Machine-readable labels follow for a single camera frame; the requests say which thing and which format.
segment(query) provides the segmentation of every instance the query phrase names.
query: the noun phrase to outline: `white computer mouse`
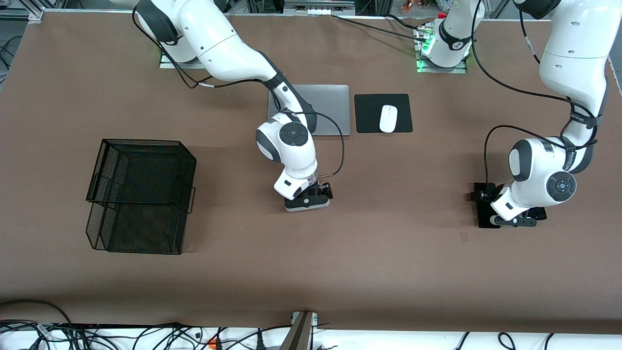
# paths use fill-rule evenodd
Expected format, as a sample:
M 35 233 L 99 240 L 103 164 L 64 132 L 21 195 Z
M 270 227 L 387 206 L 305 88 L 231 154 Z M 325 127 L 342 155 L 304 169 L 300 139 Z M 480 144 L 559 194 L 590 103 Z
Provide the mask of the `white computer mouse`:
M 380 130 L 383 133 L 392 133 L 397 123 L 397 108 L 391 105 L 384 105 L 380 113 Z

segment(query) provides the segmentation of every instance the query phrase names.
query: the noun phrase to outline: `metal bracket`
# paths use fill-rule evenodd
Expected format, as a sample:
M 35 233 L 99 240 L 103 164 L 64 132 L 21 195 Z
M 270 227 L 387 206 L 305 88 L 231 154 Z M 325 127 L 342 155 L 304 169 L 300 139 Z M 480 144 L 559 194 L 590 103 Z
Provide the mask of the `metal bracket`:
M 279 350 L 309 350 L 314 326 L 317 326 L 316 313 L 311 311 L 292 313 L 292 327 Z

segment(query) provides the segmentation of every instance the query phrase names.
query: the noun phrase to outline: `wire mesh basket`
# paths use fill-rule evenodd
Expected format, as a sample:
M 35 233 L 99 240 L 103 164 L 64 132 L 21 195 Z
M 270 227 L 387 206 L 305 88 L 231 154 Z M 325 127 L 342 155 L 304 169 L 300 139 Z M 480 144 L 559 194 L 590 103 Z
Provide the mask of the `wire mesh basket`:
M 178 141 L 102 140 L 86 196 L 93 249 L 181 254 L 196 165 Z

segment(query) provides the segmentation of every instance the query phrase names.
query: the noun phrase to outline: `brown table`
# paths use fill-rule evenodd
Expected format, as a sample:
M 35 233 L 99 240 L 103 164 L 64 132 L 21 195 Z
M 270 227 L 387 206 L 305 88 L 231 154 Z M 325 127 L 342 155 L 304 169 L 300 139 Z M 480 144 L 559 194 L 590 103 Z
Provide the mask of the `brown table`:
M 504 89 L 472 60 L 466 75 L 417 73 L 410 40 L 327 16 L 231 21 L 292 83 L 408 93 L 414 132 L 353 132 L 330 207 L 289 214 L 272 189 L 280 166 L 254 142 L 262 86 L 189 90 L 157 68 L 129 14 L 47 13 L 28 26 L 0 95 L 1 299 L 53 301 L 82 323 L 269 326 L 310 309 L 334 328 L 622 329 L 616 90 L 577 195 L 535 229 L 477 229 L 465 195 L 484 180 L 488 130 L 555 135 L 567 105 Z M 528 23 L 537 48 L 549 27 Z M 549 92 L 517 22 L 484 22 L 478 39 L 496 77 Z M 524 136 L 493 135 L 492 181 L 509 179 L 507 152 Z M 184 254 L 91 249 L 85 195 L 102 138 L 179 140 L 197 157 Z M 339 140 L 316 145 L 320 172 L 333 170 Z M 0 317 L 60 321 L 40 307 Z

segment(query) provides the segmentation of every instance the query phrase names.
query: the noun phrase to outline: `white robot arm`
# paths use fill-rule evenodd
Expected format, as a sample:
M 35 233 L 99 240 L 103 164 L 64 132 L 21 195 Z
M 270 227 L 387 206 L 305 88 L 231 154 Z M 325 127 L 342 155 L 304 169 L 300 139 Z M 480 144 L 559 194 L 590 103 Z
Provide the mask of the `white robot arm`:
M 484 4 L 481 3 L 476 10 L 477 4 L 478 0 L 454 0 L 447 17 L 432 22 L 434 39 L 422 54 L 440 67 L 458 65 L 468 55 L 471 47 L 471 19 L 476 16 L 477 28 L 484 18 Z
M 592 160 L 590 144 L 602 117 L 607 95 L 605 64 L 622 16 L 622 0 L 514 0 L 540 19 L 551 16 L 552 33 L 540 63 L 544 84 L 584 106 L 572 108 L 561 137 L 551 143 L 530 138 L 509 153 L 514 181 L 506 183 L 491 203 L 510 221 L 533 207 L 554 206 L 577 190 L 574 174 Z
M 140 0 L 136 12 L 143 29 L 176 62 L 196 57 L 219 80 L 260 80 L 278 99 L 283 113 L 263 123 L 255 136 L 262 154 L 284 165 L 274 184 L 279 194 L 293 200 L 317 181 L 313 108 L 266 55 L 240 39 L 213 0 Z

